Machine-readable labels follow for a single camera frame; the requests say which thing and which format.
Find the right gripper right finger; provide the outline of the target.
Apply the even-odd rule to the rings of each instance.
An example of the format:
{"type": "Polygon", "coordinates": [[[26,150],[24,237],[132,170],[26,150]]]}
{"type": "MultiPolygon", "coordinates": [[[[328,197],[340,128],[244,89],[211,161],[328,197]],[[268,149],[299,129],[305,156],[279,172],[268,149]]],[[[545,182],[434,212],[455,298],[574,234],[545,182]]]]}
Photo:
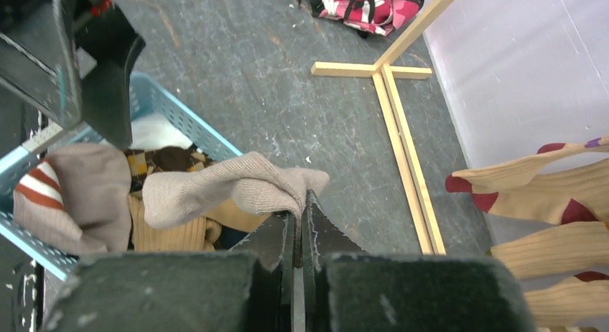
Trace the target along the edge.
{"type": "Polygon", "coordinates": [[[498,260],[370,254],[308,190],[302,261],[308,331],[534,331],[515,278],[498,260]]]}

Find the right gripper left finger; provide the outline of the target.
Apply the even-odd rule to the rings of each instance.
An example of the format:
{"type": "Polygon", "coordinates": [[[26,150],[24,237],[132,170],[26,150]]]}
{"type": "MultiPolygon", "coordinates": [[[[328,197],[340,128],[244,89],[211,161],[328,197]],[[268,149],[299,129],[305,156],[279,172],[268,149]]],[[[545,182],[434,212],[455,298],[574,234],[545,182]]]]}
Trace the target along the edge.
{"type": "Polygon", "coordinates": [[[275,213],[228,251],[83,257],[44,331],[288,331],[294,222],[275,213]]]}

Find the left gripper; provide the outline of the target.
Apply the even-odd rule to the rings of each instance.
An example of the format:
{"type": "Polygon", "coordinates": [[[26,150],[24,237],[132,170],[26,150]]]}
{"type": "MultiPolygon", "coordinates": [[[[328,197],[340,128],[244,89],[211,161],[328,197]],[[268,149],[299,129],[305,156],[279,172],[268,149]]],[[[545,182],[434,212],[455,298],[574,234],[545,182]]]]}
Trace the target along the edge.
{"type": "Polygon", "coordinates": [[[1,0],[1,87],[63,128],[84,119],[119,148],[132,141],[130,75],[145,46],[112,0],[1,0]],[[83,102],[77,1],[75,44],[96,62],[82,79],[83,102]]]}

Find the beige pink sock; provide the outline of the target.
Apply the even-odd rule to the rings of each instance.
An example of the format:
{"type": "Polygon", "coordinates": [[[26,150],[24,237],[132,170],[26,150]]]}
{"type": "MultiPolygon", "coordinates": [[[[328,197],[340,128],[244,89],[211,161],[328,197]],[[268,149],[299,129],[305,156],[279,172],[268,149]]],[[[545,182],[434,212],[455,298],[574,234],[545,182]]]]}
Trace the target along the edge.
{"type": "Polygon", "coordinates": [[[307,168],[280,168],[258,152],[196,172],[157,172],[144,182],[144,219],[153,228],[179,226],[205,216],[251,232],[268,213],[300,217],[308,190],[323,191],[329,175],[307,168]]]}

